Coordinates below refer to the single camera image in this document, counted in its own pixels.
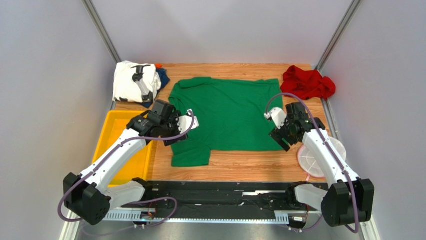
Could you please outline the green t shirt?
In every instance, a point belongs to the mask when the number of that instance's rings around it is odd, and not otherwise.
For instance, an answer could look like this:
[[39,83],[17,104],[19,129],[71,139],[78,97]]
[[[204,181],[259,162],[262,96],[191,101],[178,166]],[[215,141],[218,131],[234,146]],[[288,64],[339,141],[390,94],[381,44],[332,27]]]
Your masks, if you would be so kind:
[[212,151],[280,151],[269,136],[275,125],[264,117],[269,100],[279,94],[278,79],[183,79],[168,98],[182,113],[192,110],[199,126],[188,139],[171,146],[173,167],[206,166]]

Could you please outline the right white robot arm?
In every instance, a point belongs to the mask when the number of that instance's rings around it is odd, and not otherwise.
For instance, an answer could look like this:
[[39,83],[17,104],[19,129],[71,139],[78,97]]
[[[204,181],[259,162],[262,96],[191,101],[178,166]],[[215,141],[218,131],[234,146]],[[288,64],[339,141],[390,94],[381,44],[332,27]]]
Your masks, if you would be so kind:
[[371,220],[375,186],[362,179],[338,153],[325,125],[313,117],[306,105],[294,102],[285,109],[274,107],[264,113],[274,123],[269,136],[285,151],[297,143],[312,153],[323,172],[328,189],[307,181],[292,183],[287,189],[290,205],[308,205],[322,213],[330,227],[360,224]]

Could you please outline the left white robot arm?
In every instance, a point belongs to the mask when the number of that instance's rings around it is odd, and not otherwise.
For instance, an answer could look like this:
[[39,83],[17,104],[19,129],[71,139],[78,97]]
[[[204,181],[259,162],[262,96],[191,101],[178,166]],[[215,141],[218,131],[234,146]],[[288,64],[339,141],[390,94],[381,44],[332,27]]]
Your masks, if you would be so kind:
[[198,126],[192,109],[182,113],[171,103],[158,100],[147,110],[129,120],[115,143],[80,174],[69,173],[63,180],[63,197],[58,214],[66,222],[62,207],[76,214],[74,222],[85,221],[94,226],[116,208],[142,204],[152,185],[140,177],[125,184],[110,186],[114,177],[137,153],[153,141],[165,146],[184,141],[191,129]]

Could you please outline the white pink round basket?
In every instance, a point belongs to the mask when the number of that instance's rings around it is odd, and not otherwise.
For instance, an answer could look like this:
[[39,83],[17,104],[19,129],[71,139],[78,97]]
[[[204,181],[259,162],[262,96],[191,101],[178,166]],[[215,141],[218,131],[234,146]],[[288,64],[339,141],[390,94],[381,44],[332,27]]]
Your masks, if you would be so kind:
[[[330,141],[343,158],[346,161],[347,151],[344,145],[336,138],[330,137]],[[297,153],[297,160],[299,166],[304,170],[305,173],[314,178],[325,178],[325,174],[321,170],[319,164],[317,163],[313,153],[303,145]]]

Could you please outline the blue t shirt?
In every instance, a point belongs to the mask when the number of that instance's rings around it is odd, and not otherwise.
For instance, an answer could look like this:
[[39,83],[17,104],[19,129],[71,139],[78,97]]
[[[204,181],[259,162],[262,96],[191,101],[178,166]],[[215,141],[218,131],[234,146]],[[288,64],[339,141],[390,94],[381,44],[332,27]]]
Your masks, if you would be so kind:
[[156,73],[153,76],[153,80],[148,83],[148,86],[152,88],[153,100],[145,103],[144,106],[149,108],[159,97],[160,92],[170,83],[170,78],[167,76],[167,71],[163,67],[156,67]]

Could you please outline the white printed t shirt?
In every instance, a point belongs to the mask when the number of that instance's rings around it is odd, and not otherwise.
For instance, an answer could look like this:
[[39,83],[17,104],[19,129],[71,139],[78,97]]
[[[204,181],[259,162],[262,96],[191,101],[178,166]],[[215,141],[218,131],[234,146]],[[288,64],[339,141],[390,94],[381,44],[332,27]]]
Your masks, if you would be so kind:
[[112,100],[115,102],[153,102],[162,87],[154,64],[122,61],[116,65]]

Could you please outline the yellow plastic bin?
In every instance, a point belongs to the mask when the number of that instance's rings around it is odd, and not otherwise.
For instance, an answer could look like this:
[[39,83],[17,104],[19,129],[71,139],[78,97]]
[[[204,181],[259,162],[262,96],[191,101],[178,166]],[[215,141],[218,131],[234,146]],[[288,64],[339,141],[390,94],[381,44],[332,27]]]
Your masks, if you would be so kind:
[[[130,120],[143,112],[141,110],[111,110],[108,112],[92,162],[95,163],[119,139]],[[155,143],[150,143],[136,153],[110,182],[110,187],[126,184],[134,178],[149,179],[150,163]]]

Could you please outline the red t shirt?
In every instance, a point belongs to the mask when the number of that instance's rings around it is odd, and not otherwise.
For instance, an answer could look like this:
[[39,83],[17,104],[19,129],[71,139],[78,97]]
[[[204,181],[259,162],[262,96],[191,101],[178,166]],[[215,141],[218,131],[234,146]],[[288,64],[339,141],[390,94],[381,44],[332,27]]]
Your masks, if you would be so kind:
[[303,70],[295,65],[290,66],[282,75],[280,89],[302,100],[322,98],[328,100],[336,93],[335,83],[317,70]]

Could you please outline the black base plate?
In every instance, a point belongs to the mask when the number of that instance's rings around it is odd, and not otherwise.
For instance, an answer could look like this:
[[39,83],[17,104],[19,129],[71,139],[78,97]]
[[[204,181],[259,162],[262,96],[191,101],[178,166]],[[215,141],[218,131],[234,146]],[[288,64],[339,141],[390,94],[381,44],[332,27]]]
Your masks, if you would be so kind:
[[150,181],[142,201],[157,199],[151,207],[158,218],[172,214],[183,220],[273,220],[276,211],[315,221],[313,207],[289,203],[289,182]]

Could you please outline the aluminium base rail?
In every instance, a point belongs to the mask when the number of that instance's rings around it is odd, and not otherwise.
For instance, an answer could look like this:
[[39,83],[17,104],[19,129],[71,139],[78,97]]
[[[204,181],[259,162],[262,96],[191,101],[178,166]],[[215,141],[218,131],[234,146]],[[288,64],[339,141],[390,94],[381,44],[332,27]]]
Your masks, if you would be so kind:
[[336,183],[154,181],[140,178],[101,188],[100,184],[65,181],[61,206],[78,221],[94,226],[124,219],[154,227],[171,220],[193,222],[274,222],[305,231],[309,214],[330,227],[372,217],[374,185],[368,179]]

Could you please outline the right aluminium frame post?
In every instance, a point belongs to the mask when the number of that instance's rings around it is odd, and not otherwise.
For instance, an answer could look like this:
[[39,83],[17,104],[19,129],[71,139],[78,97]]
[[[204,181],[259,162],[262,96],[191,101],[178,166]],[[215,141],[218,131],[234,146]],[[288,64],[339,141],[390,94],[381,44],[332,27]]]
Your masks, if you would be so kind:
[[364,1],[363,0],[352,0],[343,15],[339,25],[337,26],[334,34],[332,35],[327,47],[325,48],[323,54],[321,55],[318,63],[315,66],[315,70],[321,72],[322,69],[327,64],[327,61],[329,60],[330,56],[332,55],[334,49],[338,45],[340,39],[344,35],[346,29],[350,25],[352,19],[356,15],[359,7],[362,5]]

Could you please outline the aluminium frame post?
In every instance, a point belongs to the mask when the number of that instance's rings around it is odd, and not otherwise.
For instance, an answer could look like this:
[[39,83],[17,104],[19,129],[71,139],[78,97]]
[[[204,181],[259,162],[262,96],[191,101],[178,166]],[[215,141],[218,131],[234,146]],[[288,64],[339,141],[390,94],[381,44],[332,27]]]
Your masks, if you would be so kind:
[[114,46],[113,40],[110,37],[103,21],[98,13],[98,10],[92,0],[82,0],[82,3],[89,14],[90,18],[92,19],[92,22],[94,23],[103,43],[105,44],[109,54],[111,55],[112,59],[115,63],[119,63],[122,61],[116,47]]
[[332,35],[327,47],[325,48],[323,54],[321,55],[318,63],[315,66],[315,70],[321,72],[322,69],[327,64],[327,61],[329,60],[330,56],[332,55],[334,49],[338,45],[340,39],[344,35],[346,29],[350,25],[352,19],[356,15],[359,7],[362,5],[364,1],[363,0],[352,0],[343,15],[339,25],[337,26],[334,34]]

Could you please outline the left aluminium frame post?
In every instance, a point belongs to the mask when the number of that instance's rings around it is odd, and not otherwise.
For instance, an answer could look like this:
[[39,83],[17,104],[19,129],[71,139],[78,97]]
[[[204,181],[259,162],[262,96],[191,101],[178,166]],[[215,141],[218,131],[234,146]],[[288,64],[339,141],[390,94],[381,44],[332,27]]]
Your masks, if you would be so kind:
[[90,18],[92,19],[92,22],[94,23],[103,43],[105,44],[109,54],[111,55],[112,59],[115,63],[119,63],[122,61],[116,47],[114,46],[113,40],[110,37],[103,21],[98,13],[98,10],[92,0],[82,0],[82,3],[89,14]]

